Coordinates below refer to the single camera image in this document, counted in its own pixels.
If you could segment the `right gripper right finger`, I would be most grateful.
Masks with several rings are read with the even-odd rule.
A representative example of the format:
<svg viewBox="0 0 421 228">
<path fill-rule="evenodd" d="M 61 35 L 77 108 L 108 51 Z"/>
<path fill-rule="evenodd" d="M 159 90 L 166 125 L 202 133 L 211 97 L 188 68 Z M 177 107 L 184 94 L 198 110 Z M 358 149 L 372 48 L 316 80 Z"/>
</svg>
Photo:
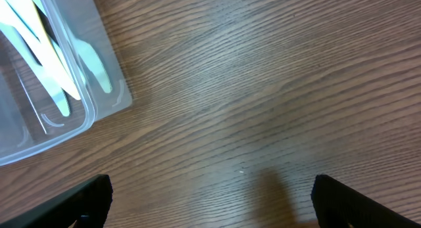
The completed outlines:
<svg viewBox="0 0 421 228">
<path fill-rule="evenodd" d="M 420 224 L 328 175 L 317 175 L 311 200 L 321 228 L 420 228 Z"/>
</svg>

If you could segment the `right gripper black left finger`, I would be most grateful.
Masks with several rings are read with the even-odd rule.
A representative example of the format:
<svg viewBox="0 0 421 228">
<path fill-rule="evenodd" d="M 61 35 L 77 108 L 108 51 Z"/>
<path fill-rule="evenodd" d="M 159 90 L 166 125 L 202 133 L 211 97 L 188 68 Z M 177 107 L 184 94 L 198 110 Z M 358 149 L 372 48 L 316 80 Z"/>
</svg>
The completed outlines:
<svg viewBox="0 0 421 228">
<path fill-rule="evenodd" d="M 111 207 L 112 194 L 110 177 L 99 174 L 3 222 L 1 227 L 102 228 Z"/>
</svg>

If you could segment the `pale blue plastic knife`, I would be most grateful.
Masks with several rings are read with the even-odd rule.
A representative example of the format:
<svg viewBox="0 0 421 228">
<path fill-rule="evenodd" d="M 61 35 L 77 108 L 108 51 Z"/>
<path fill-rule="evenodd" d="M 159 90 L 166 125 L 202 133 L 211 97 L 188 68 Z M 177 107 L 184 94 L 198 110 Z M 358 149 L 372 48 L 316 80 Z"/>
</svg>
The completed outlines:
<svg viewBox="0 0 421 228">
<path fill-rule="evenodd" d="M 65 31 L 67 31 L 67 34 L 65 34 L 65 39 L 67 43 L 69 45 L 72 44 L 74 48 L 74 50 L 71 51 L 71 53 L 75 54 L 76 57 L 79 58 L 86 65 L 87 69 L 93 74 L 98 84 L 101 86 L 101 89 L 105 93 L 111 93 L 112 84 L 101 58 L 99 57 L 96 50 L 92 47 L 91 44 L 78 38 L 74 34 L 69 24 L 70 23 L 67 21 L 61 22 L 62 27 L 65 29 Z M 83 85 L 86 85 L 86 77 L 83 71 L 81 71 L 80 67 L 77 67 L 77 69 L 80 73 Z"/>
</svg>

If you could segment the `light blue plastic knife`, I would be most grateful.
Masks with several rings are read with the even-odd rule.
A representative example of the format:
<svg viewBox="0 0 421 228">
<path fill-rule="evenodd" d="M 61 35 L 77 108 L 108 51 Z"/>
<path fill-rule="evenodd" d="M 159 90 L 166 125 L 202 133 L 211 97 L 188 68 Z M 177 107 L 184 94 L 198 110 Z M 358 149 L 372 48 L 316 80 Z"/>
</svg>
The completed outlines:
<svg viewBox="0 0 421 228">
<path fill-rule="evenodd" d="M 26 42 L 22 39 L 20 34 L 12 26 L 5 24 L 1 24 L 1 31 L 3 32 L 4 36 L 11 42 L 13 47 L 19 52 L 21 57 L 26 61 L 27 65 L 30 67 L 39 82 L 52 98 L 53 102 L 56 104 L 60 113 L 65 117 L 69 116 L 70 107 L 63 90 L 44 70 L 44 67 L 37 63 L 37 60 L 33 56 L 31 50 L 27 46 Z"/>
</svg>

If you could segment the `white plastic utensil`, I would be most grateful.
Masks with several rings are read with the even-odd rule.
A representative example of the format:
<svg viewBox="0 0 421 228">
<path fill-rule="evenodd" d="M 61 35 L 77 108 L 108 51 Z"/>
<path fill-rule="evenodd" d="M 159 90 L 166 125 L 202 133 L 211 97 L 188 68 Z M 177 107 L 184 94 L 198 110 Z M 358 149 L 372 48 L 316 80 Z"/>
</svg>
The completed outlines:
<svg viewBox="0 0 421 228">
<path fill-rule="evenodd" d="M 1 23 L 15 28 L 55 82 L 74 99 L 81 99 L 75 83 L 66 73 L 55 50 L 44 47 L 40 43 L 39 39 L 24 24 L 6 0 L 1 0 Z"/>
</svg>

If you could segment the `yellow plastic knife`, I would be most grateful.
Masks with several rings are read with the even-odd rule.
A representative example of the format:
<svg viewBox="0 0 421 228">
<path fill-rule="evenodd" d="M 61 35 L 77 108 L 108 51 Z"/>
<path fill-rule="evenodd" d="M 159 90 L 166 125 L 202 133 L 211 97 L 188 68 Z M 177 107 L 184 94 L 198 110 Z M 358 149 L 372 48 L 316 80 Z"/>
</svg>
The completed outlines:
<svg viewBox="0 0 421 228">
<path fill-rule="evenodd" d="M 33 33 L 37 36 L 40 43 L 44 47 L 54 50 L 50 38 L 45 31 L 42 21 L 39 17 L 36 5 L 32 0 L 15 0 L 16 9 L 18 14 L 25 21 L 25 23 L 32 29 Z"/>
</svg>

